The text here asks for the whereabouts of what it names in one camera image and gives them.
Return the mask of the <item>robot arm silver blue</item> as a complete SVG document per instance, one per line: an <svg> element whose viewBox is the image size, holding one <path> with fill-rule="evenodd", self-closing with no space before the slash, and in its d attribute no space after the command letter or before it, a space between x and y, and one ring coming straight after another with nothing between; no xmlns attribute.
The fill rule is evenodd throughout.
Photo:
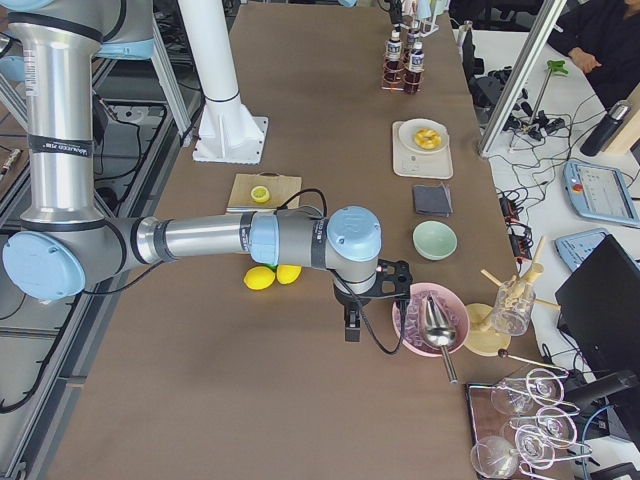
<svg viewBox="0 0 640 480"><path fill-rule="evenodd" d="M381 228L369 210L328 214L301 207L186 220L104 216L94 204L92 69L96 57L148 59L158 33L148 1L9 1L23 47L31 204L4 246L5 271L27 295L58 300L143 265L247 253L268 265L327 270L354 342L363 306L394 285L400 312L411 299L403 261L379 256Z"/></svg>

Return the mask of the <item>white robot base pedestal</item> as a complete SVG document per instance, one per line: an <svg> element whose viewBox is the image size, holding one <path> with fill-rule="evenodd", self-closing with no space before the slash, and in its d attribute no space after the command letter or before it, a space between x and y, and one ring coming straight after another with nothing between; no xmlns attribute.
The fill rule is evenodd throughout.
<svg viewBox="0 0 640 480"><path fill-rule="evenodd" d="M205 99L193 159L259 164L268 119L242 103L222 3L183 0L179 8Z"/></svg>

